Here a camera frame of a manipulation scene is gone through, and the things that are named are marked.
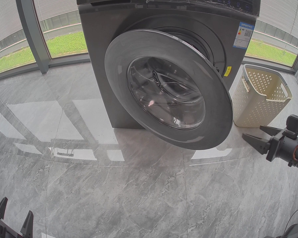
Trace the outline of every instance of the marble floor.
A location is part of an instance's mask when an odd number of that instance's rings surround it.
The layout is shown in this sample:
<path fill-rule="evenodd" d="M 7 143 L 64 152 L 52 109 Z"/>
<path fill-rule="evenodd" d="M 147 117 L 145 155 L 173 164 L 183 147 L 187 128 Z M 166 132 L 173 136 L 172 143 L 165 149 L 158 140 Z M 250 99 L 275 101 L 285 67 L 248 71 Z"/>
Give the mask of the marble floor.
<path fill-rule="evenodd" d="M 298 115 L 294 99 L 272 121 Z M 298 169 L 268 162 L 233 125 L 204 151 L 145 130 L 112 129 L 89 63 L 0 81 L 0 200 L 34 237 L 263 238 L 281 235 L 298 209 Z M 289 226 L 298 222 L 298 212 Z"/>

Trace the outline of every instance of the door glass window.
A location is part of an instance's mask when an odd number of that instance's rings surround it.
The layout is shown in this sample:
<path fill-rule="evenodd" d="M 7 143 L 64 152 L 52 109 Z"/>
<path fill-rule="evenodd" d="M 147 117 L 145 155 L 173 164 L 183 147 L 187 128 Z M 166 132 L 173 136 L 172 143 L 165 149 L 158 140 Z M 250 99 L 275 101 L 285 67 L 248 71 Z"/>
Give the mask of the door glass window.
<path fill-rule="evenodd" d="M 193 129 L 205 118 L 205 104 L 193 79 L 175 64 L 153 57 L 133 61 L 128 87 L 146 112 L 176 129 Z"/>

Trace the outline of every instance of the laundry basket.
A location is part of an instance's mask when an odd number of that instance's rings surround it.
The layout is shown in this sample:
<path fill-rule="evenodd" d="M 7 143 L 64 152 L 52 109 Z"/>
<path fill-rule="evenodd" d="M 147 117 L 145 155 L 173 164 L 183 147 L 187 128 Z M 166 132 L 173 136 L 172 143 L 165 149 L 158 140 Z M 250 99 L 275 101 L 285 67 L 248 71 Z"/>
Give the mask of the laundry basket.
<path fill-rule="evenodd" d="M 292 99 L 291 91 L 280 73 L 245 64 L 232 97 L 234 123 L 256 128 L 268 125 Z"/>

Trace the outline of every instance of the window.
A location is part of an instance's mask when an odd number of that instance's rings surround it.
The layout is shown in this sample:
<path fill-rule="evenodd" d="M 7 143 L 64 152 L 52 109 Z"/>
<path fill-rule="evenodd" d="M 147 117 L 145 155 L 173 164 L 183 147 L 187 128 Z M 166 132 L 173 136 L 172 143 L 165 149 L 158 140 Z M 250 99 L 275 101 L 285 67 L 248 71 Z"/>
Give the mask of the window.
<path fill-rule="evenodd" d="M 87 53 L 76 0 L 34 0 L 52 58 Z"/>
<path fill-rule="evenodd" d="M 261 0 L 246 56 L 292 66 L 298 54 L 298 0 Z"/>
<path fill-rule="evenodd" d="M 16 1 L 0 0 L 0 72 L 35 62 L 25 39 Z"/>

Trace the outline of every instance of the lawn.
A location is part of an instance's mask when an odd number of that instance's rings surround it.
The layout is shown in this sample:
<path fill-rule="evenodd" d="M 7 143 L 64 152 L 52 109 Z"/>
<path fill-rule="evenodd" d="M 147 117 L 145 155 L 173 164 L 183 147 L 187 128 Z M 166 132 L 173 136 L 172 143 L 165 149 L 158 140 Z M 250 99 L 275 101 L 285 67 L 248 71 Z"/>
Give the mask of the lawn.
<path fill-rule="evenodd" d="M 83 32 L 67 34 L 46 42 L 52 58 L 87 52 Z M 296 55 L 285 50 L 251 40 L 246 55 L 292 66 Z M 34 62 L 29 47 L 0 58 L 0 72 Z"/>
<path fill-rule="evenodd" d="M 46 42 L 52 58 L 87 52 L 83 32 L 67 34 Z M 0 58 L 0 72 L 35 62 L 29 47 Z"/>
<path fill-rule="evenodd" d="M 292 66 L 296 59 L 296 55 L 293 53 L 255 40 L 250 41 L 246 56 L 274 61 L 288 66 Z"/>

